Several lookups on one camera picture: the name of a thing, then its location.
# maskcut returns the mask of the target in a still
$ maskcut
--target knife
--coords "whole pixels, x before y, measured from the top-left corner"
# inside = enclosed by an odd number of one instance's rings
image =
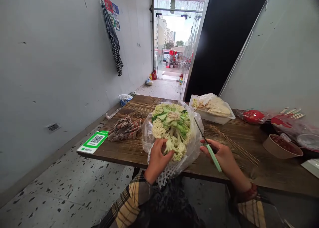
[[[202,131],[200,130],[199,124],[197,123],[197,121],[196,121],[195,118],[194,118],[194,120],[195,120],[195,122],[196,122],[196,125],[197,125],[197,127],[198,127],[198,129],[199,129],[199,131],[200,131],[200,133],[201,133],[201,135],[202,135],[202,137],[203,137],[204,140],[205,140],[205,145],[206,145],[206,147],[207,147],[207,149],[208,149],[208,152],[209,152],[210,156],[211,156],[212,159],[213,159],[213,162],[214,162],[214,164],[215,164],[217,170],[218,170],[219,172],[221,172],[222,169],[220,168],[219,162],[217,161],[217,158],[216,158],[216,156],[215,156],[215,154],[214,154],[212,148],[210,147],[209,143],[207,142],[206,138],[204,137],[204,134],[203,134]]]

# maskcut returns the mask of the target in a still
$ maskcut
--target green qr code sign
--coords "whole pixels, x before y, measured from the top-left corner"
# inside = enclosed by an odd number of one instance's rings
[[[94,153],[96,149],[105,141],[108,136],[108,131],[98,131],[93,134],[79,149],[78,151],[86,153]]]

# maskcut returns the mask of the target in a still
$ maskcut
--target qr code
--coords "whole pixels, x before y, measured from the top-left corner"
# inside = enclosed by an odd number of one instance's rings
[[[88,145],[96,146],[104,137],[105,136],[96,135],[90,142],[88,142]]]

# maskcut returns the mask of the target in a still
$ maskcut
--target green knife handle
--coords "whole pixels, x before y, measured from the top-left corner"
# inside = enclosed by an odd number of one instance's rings
[[[216,158],[216,156],[215,156],[215,154],[214,154],[212,148],[210,147],[209,144],[206,144],[206,147],[207,147],[207,149],[208,149],[208,151],[209,151],[210,156],[211,156],[212,159],[213,159],[213,162],[214,162],[214,164],[215,164],[217,170],[218,170],[219,172],[221,172],[222,169],[220,168],[219,162],[217,161],[217,158]]]

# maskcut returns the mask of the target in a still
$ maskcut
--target white plastic container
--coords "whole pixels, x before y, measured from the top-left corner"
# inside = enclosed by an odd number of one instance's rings
[[[195,110],[196,107],[193,107],[193,98],[198,100],[200,98],[200,96],[192,95],[191,98],[190,98],[189,106],[191,107],[192,110]],[[226,107],[229,108],[229,110],[231,112],[231,116],[229,116],[229,117],[216,116],[216,115],[210,114],[208,112],[201,111],[200,109],[198,109],[196,112],[198,114],[200,114],[202,119],[205,119],[205,120],[208,120],[208,121],[211,121],[211,122],[215,122],[215,123],[224,125],[229,120],[236,118],[236,116],[234,115],[234,113],[233,113],[232,109],[230,108],[230,106],[228,105],[228,103],[224,102],[224,104],[225,104]]]

